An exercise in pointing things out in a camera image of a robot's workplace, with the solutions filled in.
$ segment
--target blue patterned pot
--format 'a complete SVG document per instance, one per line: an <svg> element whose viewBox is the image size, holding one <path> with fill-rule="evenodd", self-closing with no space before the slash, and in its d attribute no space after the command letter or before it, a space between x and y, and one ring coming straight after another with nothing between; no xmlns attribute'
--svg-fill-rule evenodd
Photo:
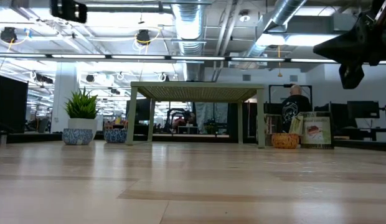
<svg viewBox="0 0 386 224"><path fill-rule="evenodd" d="M105 140L107 143L124 143L126 141L125 129L105 130Z"/></svg>
<svg viewBox="0 0 386 224"><path fill-rule="evenodd" d="M62 135L63 142L68 145L87 145L92 138L93 133L91 129L65 128Z"/></svg>

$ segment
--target green plant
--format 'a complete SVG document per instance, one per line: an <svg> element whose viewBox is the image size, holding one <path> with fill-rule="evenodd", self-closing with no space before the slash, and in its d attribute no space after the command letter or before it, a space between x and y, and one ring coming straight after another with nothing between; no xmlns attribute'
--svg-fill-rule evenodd
<svg viewBox="0 0 386 224"><path fill-rule="evenodd" d="M68 99L66 103L66 112L70 118L85 118L95 119L98 113L96 109L96 96L90 96L90 91L87 93L85 87L83 91L78 90L72 93L72 99Z"/></svg>

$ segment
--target orange basket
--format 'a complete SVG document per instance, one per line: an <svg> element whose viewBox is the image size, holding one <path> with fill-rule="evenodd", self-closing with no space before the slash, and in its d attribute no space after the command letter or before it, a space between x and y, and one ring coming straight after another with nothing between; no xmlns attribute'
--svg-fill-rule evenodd
<svg viewBox="0 0 386 224"><path fill-rule="evenodd" d="M299 135L289 133L272 134L272 145L278 149L295 149L299 143Z"/></svg>

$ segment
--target white planter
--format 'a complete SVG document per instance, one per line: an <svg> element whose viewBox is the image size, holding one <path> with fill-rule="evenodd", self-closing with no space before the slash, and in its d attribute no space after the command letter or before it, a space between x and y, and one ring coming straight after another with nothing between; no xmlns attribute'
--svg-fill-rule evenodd
<svg viewBox="0 0 386 224"><path fill-rule="evenodd" d="M98 121L95 119L70 118L68 120L68 128L73 129L91 129L93 138L95 138L98 128Z"/></svg>

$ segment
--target white wall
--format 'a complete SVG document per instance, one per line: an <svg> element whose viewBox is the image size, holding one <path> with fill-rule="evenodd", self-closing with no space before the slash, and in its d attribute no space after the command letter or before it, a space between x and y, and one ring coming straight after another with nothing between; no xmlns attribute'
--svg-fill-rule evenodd
<svg viewBox="0 0 386 224"><path fill-rule="evenodd" d="M306 74L308 85L313 86L315 106L333 103L347 103L347 101L378 101L380 107L386 105L386 65L370 67L363 66L365 77L354 90L342 88L338 73L339 65L320 65ZM368 128L364 119L357 119L361 128ZM373 120L373 127L386 128L385 113L380 112L380 119ZM377 134L378 141L386 141L386 133Z"/></svg>
<svg viewBox="0 0 386 224"><path fill-rule="evenodd" d="M213 68L205 68L205 80L207 82L211 81ZM268 85L283 85L290 83L297 83L300 85L306 84L306 74L301 73L298 68L282 68L280 70L282 77L278 77L279 70L273 69L269 71L268 69L250 69L250 70L240 70L238 68L223 68L219 78L218 83L247 83L247 84L263 84L265 86L264 101L269 101L268 94ZM243 81L242 75L251 75L251 81ZM291 82L290 75L297 75L298 82ZM286 98L290 95L290 90L288 88L272 88L271 99L272 103L281 103L280 99Z"/></svg>

